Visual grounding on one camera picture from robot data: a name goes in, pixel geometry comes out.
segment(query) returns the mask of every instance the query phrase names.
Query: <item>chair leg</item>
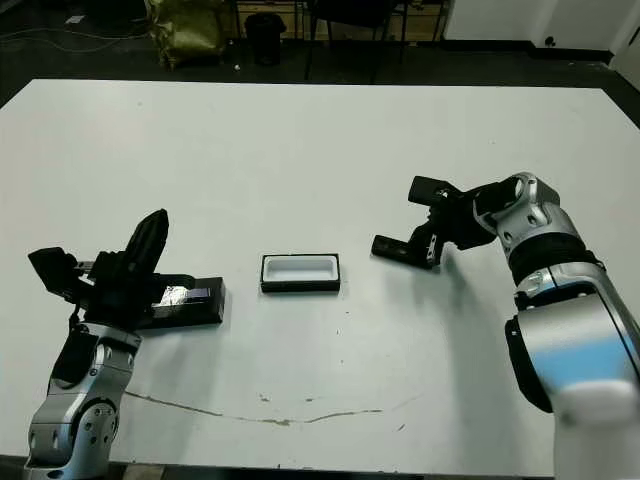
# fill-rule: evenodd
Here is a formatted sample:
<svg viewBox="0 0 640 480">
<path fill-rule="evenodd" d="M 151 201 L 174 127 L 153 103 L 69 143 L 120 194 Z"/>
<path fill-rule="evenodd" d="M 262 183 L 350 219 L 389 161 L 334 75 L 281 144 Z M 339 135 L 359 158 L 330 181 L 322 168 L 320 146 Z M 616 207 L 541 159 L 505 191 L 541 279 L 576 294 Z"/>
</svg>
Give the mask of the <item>chair leg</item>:
<svg viewBox="0 0 640 480">
<path fill-rule="evenodd" d="M 307 66 L 304 71 L 304 79 L 305 81 L 309 80 L 309 75 L 311 75 L 311 61 L 313 60 L 313 44 L 316 40 L 316 28 L 318 27 L 318 17 L 316 17 L 313 13 L 311 14 L 311 38 L 309 45 L 309 53 L 307 54 Z"/>
<path fill-rule="evenodd" d="M 380 67 L 380 62 L 382 60 L 382 53 L 384 52 L 384 41 L 387 38 L 387 31 L 389 30 L 389 22 L 390 21 L 391 21 L 391 14 L 389 14 L 387 16 L 387 18 L 384 21 L 384 26 L 382 27 L 382 38 L 380 38 L 380 41 L 379 41 L 380 47 L 378 48 L 378 55 L 377 55 L 377 57 L 375 59 L 373 73 L 371 74 L 371 80 L 369 82 L 371 85 L 376 83 L 376 77 L 378 75 L 378 68 Z"/>
<path fill-rule="evenodd" d="M 298 39 L 298 0 L 293 0 L 293 39 Z"/>
<path fill-rule="evenodd" d="M 240 9 L 238 8 L 238 0 L 234 0 L 233 9 L 236 17 L 236 32 L 238 33 L 238 40 L 242 39 L 242 27 L 240 26 Z"/>
<path fill-rule="evenodd" d="M 407 19 L 409 16 L 409 0 L 404 0 L 402 11 L 402 42 L 400 43 L 400 63 L 404 60 L 404 44 L 407 40 Z"/>
<path fill-rule="evenodd" d="M 329 48 L 333 48 L 333 32 L 331 31 L 331 22 L 327 20 L 327 34 L 329 35 Z"/>
<path fill-rule="evenodd" d="M 442 2 L 440 2 L 440 10 L 438 10 L 438 20 L 436 20 L 436 29 L 433 31 L 433 38 L 431 39 L 431 42 L 435 42 L 436 37 L 438 36 L 438 29 L 440 28 L 440 20 L 442 20 L 442 13 L 444 10 L 444 2 L 445 0 L 442 0 Z"/>
</svg>

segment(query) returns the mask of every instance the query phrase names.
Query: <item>floor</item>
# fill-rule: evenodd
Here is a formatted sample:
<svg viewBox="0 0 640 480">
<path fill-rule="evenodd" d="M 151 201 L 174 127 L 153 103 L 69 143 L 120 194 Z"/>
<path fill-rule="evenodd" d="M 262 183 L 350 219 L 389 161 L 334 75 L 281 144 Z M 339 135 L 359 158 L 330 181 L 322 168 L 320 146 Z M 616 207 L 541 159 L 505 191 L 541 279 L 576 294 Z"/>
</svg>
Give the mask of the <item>floor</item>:
<svg viewBox="0 0 640 480">
<path fill-rule="evenodd" d="M 249 46 L 236 42 L 219 62 L 200 62 L 166 71 L 159 66 L 154 46 L 146 36 L 106 41 L 40 30 L 73 28 L 75 32 L 108 37 L 136 36 L 144 32 L 142 22 L 115 20 L 105 26 L 85 19 L 69 27 L 65 26 L 65 20 L 83 13 L 83 9 L 78 4 L 51 7 L 42 3 L 44 1 L 24 0 L 0 14 L 0 107 L 33 78 L 304 83 L 307 45 L 301 42 L 282 45 L 282 62 L 278 66 L 254 65 Z M 39 30 L 20 36 L 7 35 L 25 29 Z M 366 84 L 375 54 L 371 45 L 342 44 L 333 50 L 318 45 L 314 51 L 311 82 Z M 640 127 L 640 92 L 600 62 L 532 58 L 522 51 L 453 51 L 438 45 L 406 47 L 401 62 L 399 46 L 387 45 L 382 50 L 380 63 L 378 84 L 602 88 Z M 0 477 L 20 478 L 22 462 L 24 459 L 0 457 Z M 109 478 L 121 478 L 122 473 L 123 467 L 114 465 Z M 172 468 L 165 471 L 163 478 L 200 480 L 237 474 L 229 470 L 214 473 Z M 347 476 L 312 472 L 262 472 L 263 475 L 296 477 L 295 480 L 302 476 L 307 477 L 305 480 L 325 480 L 319 479 L 323 476 L 336 480 L 336 477 Z M 364 478 L 365 475 L 349 477 Z"/>
</svg>

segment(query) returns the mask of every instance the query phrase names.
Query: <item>scratch mark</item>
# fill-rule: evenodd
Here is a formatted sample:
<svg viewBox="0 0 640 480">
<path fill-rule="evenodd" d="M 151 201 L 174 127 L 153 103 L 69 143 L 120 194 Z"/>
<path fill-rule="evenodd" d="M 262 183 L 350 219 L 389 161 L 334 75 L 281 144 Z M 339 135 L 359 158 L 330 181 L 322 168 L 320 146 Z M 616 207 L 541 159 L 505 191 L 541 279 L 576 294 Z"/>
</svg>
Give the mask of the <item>scratch mark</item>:
<svg viewBox="0 0 640 480">
<path fill-rule="evenodd" d="M 277 425 L 279 427 L 289 427 L 293 423 L 316 423 L 321 422 L 323 420 L 328 420 L 330 418 L 336 417 L 346 417 L 352 415 L 361 415 L 361 414 L 371 414 L 371 413 L 383 413 L 384 410 L 379 409 L 369 409 L 369 410 L 354 410 L 352 412 L 337 412 L 331 413 L 329 415 L 323 415 L 321 417 L 311 418 L 309 420 L 295 420 L 290 418 L 284 418 L 282 420 L 277 420 L 275 418 L 249 418 L 249 417 L 239 417 L 235 415 L 225 415 L 220 412 L 212 412 L 210 410 L 204 410 L 202 408 L 190 407 L 188 405 L 182 405 L 180 403 L 168 402 L 166 400 L 159 400 L 157 398 L 150 397 L 148 395 L 140 395 L 139 393 L 133 393 L 128 390 L 125 390 L 125 395 L 129 395 L 130 397 L 139 398 L 140 400 L 145 400 L 147 402 L 156 403 L 158 405 L 165 405 L 167 407 L 175 407 L 181 410 L 186 410 L 188 412 L 201 413 L 203 415 L 209 415 L 210 417 L 218 417 L 218 418 L 227 418 L 231 420 L 240 420 L 243 422 L 253 422 L 253 423 L 269 423 L 272 425 Z"/>
<path fill-rule="evenodd" d="M 414 395 L 413 397 L 409 397 L 406 400 L 400 402 L 399 404 L 397 404 L 395 407 L 390 408 L 389 411 L 391 412 L 395 412 L 396 410 L 401 409 L 402 407 L 404 407 L 405 405 L 410 404 L 411 402 L 416 401 L 417 399 L 419 399 L 420 397 L 422 397 L 424 395 L 424 393 L 420 393 L 418 395 Z"/>
<path fill-rule="evenodd" d="M 212 417 L 224 417 L 223 414 L 218 412 L 210 412 L 209 410 L 203 410 L 201 408 L 189 407 L 187 405 L 180 405 L 179 403 L 167 402 L 165 400 L 158 400 L 157 398 L 150 397 L 148 395 L 140 395 L 137 393 L 130 392 L 125 390 L 125 395 L 129 395 L 131 397 L 139 398 L 141 400 L 146 400 L 151 403 L 157 403 L 158 405 L 166 405 L 167 407 L 176 407 L 181 408 L 183 410 L 187 410 L 189 412 L 202 413 L 204 415 L 210 415 Z"/>
<path fill-rule="evenodd" d="M 335 418 L 335 417 L 346 417 L 349 415 L 360 415 L 361 413 L 382 413 L 384 410 L 356 410 L 353 412 L 339 412 L 339 413 L 332 413 L 329 415 L 323 415 L 322 417 L 317 417 L 317 418 L 312 418 L 311 420 L 303 420 L 300 423 L 316 423 L 316 422 L 320 422 L 322 420 L 327 420 L 328 418 Z"/>
</svg>

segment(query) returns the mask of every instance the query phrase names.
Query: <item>table surface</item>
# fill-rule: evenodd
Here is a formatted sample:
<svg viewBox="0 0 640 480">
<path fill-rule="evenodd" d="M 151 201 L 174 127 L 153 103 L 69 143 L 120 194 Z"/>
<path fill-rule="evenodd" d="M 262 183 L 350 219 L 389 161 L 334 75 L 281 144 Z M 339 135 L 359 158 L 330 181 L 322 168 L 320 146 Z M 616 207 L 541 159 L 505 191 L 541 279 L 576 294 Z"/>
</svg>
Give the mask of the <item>table surface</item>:
<svg viewBox="0 0 640 480">
<path fill-rule="evenodd" d="M 158 271 L 223 276 L 224 323 L 144 334 L 112 460 L 549 475 L 553 418 L 511 370 L 497 242 L 425 272 L 371 240 L 424 221 L 414 175 L 531 171 L 638 315 L 638 152 L 600 90 L 33 81 L 0 110 L 0 453 L 27 454 L 72 310 L 27 253 L 119 250 L 163 207 Z M 339 295 L 261 294 L 261 255 L 288 252 L 338 252 Z"/>
</svg>

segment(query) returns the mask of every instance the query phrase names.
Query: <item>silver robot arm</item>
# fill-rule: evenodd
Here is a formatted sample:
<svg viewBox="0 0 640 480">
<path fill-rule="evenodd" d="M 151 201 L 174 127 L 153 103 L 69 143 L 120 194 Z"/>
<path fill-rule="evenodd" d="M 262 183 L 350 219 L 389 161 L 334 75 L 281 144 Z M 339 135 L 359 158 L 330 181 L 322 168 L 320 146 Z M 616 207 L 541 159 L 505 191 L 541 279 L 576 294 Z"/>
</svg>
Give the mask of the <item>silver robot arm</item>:
<svg viewBox="0 0 640 480">
<path fill-rule="evenodd" d="M 88 322 L 74 327 L 29 427 L 25 480 L 106 475 L 139 346 L 140 337 L 118 328 Z"/>
<path fill-rule="evenodd" d="M 559 195 L 520 173 L 469 192 L 416 177 L 409 200 L 429 221 L 406 243 L 377 236 L 373 254 L 429 269 L 447 241 L 500 239 L 517 285 L 509 354 L 522 393 L 554 414 L 555 478 L 640 478 L 640 330 Z"/>
<path fill-rule="evenodd" d="M 556 478 L 640 478 L 638 325 L 559 196 L 531 174 L 515 178 L 517 200 L 488 215 L 509 265 L 520 262 L 525 275 L 506 334 L 514 363 L 527 353 L 538 379 L 521 375 L 521 389 L 554 413 Z"/>
<path fill-rule="evenodd" d="M 135 331 L 153 323 L 152 306 L 168 286 L 195 284 L 188 275 L 154 273 L 168 229 L 167 212 L 158 210 L 140 222 L 124 251 L 100 252 L 95 262 L 78 262 L 61 248 L 29 254 L 47 290 L 75 310 L 47 397 L 29 427 L 26 480 L 107 475 L 120 400 L 141 343 Z"/>
</svg>

